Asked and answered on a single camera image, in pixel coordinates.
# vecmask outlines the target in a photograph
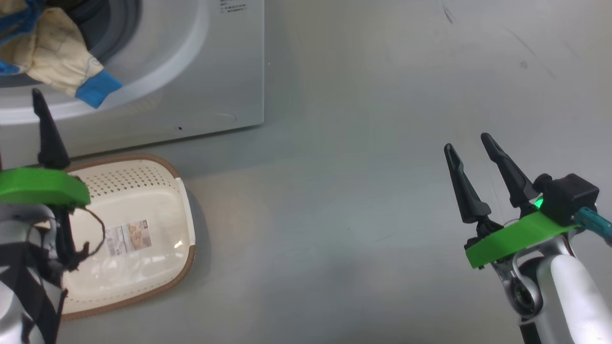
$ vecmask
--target laundry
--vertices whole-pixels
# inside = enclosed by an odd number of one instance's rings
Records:
[[[122,86],[62,9],[44,8],[42,0],[0,0],[0,75],[19,73],[94,108]]]

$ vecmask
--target green led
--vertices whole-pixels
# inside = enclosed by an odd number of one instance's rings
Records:
[[[542,206],[542,203],[544,203],[544,199],[540,198],[539,200],[535,201],[534,205],[537,209],[540,209],[540,207]]]

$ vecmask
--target product label in basket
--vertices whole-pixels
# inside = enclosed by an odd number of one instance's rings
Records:
[[[151,234],[147,220],[106,229],[106,247],[110,256],[125,255],[150,246]]]

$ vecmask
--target laundry basket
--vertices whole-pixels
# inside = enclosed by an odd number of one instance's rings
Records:
[[[183,182],[172,165],[152,155],[130,155],[71,166],[89,189],[106,227],[94,256],[64,275],[63,320],[114,310],[170,289],[195,258],[195,234]],[[71,216],[77,249],[93,249],[102,227],[82,210]]]

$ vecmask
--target blue cloth trim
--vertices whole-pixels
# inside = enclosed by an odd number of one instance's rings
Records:
[[[18,36],[29,33],[36,27],[36,23],[38,23],[38,19],[42,13],[43,2],[42,0],[24,1],[27,5],[26,9],[0,18],[0,32],[12,29],[9,34],[0,39],[0,45]],[[13,75],[20,72],[21,70],[19,67],[0,60],[0,75]]]
[[[99,108],[106,97],[123,86],[106,70],[89,78],[76,90],[75,97],[86,102],[93,108]]]

